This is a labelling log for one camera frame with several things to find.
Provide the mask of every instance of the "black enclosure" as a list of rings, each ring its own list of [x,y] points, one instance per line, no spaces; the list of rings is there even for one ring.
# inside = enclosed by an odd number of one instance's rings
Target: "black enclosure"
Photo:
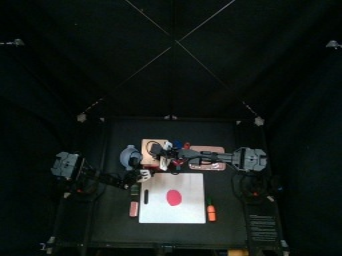
[[[0,254],[43,253],[56,153],[102,145],[92,135],[115,118],[167,116],[265,120],[291,255],[342,254],[342,48],[326,47],[342,44],[341,10],[339,0],[1,1]]]

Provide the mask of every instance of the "cutting board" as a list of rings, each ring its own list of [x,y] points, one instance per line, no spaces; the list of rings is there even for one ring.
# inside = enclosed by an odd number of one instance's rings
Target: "cutting board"
[[[156,173],[142,183],[139,223],[206,223],[202,173]]]

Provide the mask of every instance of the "red object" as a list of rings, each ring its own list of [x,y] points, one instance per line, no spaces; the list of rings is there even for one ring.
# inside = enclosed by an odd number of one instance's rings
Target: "red object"
[[[176,206],[182,203],[182,194],[178,190],[168,190],[166,199],[171,206]]]
[[[214,205],[207,206],[209,221],[217,221],[217,211]]]
[[[139,208],[139,203],[132,201],[131,202],[131,208],[130,208],[130,217],[136,217],[138,216],[138,208]]]
[[[186,143],[184,143],[183,148],[184,148],[184,149],[190,149],[190,142],[186,142]]]

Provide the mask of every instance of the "light fixture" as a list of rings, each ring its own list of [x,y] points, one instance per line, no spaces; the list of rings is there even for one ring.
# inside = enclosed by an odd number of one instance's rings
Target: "light fixture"
[[[342,45],[341,45],[335,40],[331,40],[331,41],[327,43],[326,47],[333,47],[333,48],[335,48],[335,50],[337,50],[338,47],[342,48]]]
[[[24,46],[24,42],[22,39],[15,39],[15,41],[12,42],[0,42],[0,45],[15,45],[15,46]]]

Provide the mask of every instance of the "orange object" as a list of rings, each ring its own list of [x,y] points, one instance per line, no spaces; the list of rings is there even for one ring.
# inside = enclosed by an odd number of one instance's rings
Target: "orange object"
[[[209,221],[217,221],[217,211],[214,205],[207,206]]]

